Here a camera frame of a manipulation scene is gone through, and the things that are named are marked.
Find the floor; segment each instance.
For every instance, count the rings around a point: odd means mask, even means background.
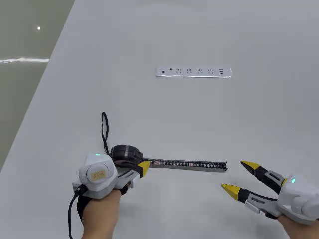
[[[1,0],[0,169],[74,0]]]

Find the white table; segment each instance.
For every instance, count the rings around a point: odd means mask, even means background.
[[[298,0],[77,0],[0,174],[2,238],[67,238],[88,152],[227,160],[226,173],[150,169],[121,202],[115,239],[282,239],[220,187],[274,196],[240,160],[319,186],[319,4]],[[156,66],[231,66],[232,80],[164,79]],[[72,231],[82,226],[73,211]]]

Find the cable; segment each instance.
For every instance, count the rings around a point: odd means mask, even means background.
[[[103,131],[104,121],[105,121],[105,125],[106,125],[105,136],[104,136],[104,131]],[[106,140],[108,139],[108,136],[109,136],[109,120],[108,120],[108,117],[106,116],[105,112],[102,112],[102,129],[101,129],[101,132],[102,132],[102,139],[103,139],[103,143],[104,143],[104,150],[105,150],[106,154],[110,156],[108,144],[106,143]]]
[[[86,191],[88,191],[88,188],[84,184],[81,184],[75,190],[74,196],[73,196],[73,198],[72,198],[72,200],[70,202],[69,210],[68,210],[68,225],[69,225],[69,237],[70,237],[70,239],[73,239],[72,232],[71,232],[71,210],[72,210],[72,206],[73,206],[73,203],[74,203],[75,199],[78,196],[82,196]]]

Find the power outlet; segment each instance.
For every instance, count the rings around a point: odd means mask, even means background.
[[[202,75],[203,74],[203,68],[196,68],[196,73],[198,75]]]
[[[232,74],[232,70],[225,67],[169,66],[156,68],[156,76],[159,77],[231,78]]]

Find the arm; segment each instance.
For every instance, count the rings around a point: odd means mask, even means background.
[[[112,239],[118,221],[121,192],[113,190],[101,200],[91,200],[83,212],[83,239]]]
[[[319,238],[319,221],[311,226],[298,224],[291,219],[280,216],[278,221],[283,225],[285,231],[291,239],[318,239]]]

